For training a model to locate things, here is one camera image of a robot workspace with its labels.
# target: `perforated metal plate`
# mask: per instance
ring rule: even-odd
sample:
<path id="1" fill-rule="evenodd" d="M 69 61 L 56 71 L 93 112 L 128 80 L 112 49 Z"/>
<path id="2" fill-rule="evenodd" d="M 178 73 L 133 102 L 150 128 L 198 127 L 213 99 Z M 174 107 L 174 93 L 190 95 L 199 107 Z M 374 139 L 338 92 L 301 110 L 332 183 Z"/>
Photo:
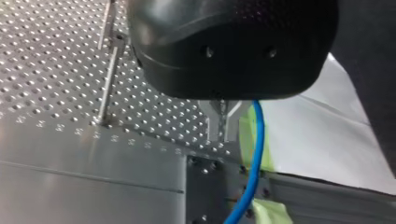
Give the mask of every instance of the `perforated metal plate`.
<path id="1" fill-rule="evenodd" d="M 105 4 L 103 0 L 0 1 L 3 119 L 17 115 L 15 123 L 31 119 L 35 125 L 43 122 L 66 130 L 73 125 L 85 131 L 76 124 L 89 124 L 98 112 L 110 58 L 106 50 L 96 48 Z M 115 28 L 127 33 L 123 4 L 119 1 Z M 129 50 L 120 59 L 111 97 L 114 122 L 107 128 L 239 161 L 238 143 L 207 142 L 205 116 L 196 102 L 152 89 Z M 127 135 L 119 141 L 128 142 Z M 52 139 L 42 136 L 42 141 Z"/>

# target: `metal bracket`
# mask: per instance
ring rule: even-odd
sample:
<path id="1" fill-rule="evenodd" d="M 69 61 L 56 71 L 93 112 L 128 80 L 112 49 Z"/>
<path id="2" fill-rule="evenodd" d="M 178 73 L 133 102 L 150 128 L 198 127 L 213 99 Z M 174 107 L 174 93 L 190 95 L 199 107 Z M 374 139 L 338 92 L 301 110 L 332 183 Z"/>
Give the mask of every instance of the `metal bracket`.
<path id="1" fill-rule="evenodd" d="M 222 223 L 243 194 L 248 170 L 234 163 L 188 156 L 186 172 L 186 223 Z M 265 173 L 255 198 L 271 199 L 271 188 Z M 239 223 L 254 223 L 251 210 Z"/>
<path id="2" fill-rule="evenodd" d="M 198 106 L 207 116 L 207 140 L 234 142 L 238 135 L 239 119 L 248 111 L 251 102 L 199 101 Z"/>

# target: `black surface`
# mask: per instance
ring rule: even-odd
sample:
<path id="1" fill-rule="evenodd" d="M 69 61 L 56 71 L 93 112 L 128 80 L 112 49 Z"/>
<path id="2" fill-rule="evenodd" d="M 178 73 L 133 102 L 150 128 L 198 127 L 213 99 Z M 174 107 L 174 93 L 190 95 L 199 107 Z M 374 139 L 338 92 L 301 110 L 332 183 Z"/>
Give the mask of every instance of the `black surface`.
<path id="1" fill-rule="evenodd" d="M 186 99 L 305 91 L 318 78 L 338 19 L 336 0 L 166 2 L 129 0 L 131 40 L 151 86 Z"/>
<path id="2" fill-rule="evenodd" d="M 348 71 L 396 174 L 396 1 L 340 1 L 332 53 Z"/>

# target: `metal rod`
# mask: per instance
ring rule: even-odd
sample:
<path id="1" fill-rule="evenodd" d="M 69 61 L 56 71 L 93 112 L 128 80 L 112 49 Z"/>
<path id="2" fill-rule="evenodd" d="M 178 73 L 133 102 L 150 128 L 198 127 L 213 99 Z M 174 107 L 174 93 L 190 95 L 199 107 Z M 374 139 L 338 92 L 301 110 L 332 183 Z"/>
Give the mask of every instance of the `metal rod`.
<path id="1" fill-rule="evenodd" d="M 105 9 L 104 21 L 98 42 L 98 49 L 102 49 L 105 38 L 110 38 L 113 31 L 113 23 L 116 18 L 115 0 L 108 0 Z"/>
<path id="2" fill-rule="evenodd" d="M 103 125 L 106 122 L 107 108 L 110 105 L 110 95 L 113 90 L 114 77 L 117 73 L 117 65 L 119 63 L 119 47 L 113 49 L 110 65 L 107 71 L 105 90 L 103 92 L 102 103 L 100 105 L 99 114 L 95 118 L 97 124 Z"/>

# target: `metal clamp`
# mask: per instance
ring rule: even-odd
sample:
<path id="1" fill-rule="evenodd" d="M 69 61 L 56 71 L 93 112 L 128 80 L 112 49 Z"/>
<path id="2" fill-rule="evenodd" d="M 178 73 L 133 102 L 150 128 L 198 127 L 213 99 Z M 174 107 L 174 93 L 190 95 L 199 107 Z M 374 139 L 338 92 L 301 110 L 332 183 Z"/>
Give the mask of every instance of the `metal clamp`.
<path id="1" fill-rule="evenodd" d="M 207 140 L 233 142 L 238 135 L 239 119 L 251 106 L 250 101 L 199 101 L 207 116 Z"/>

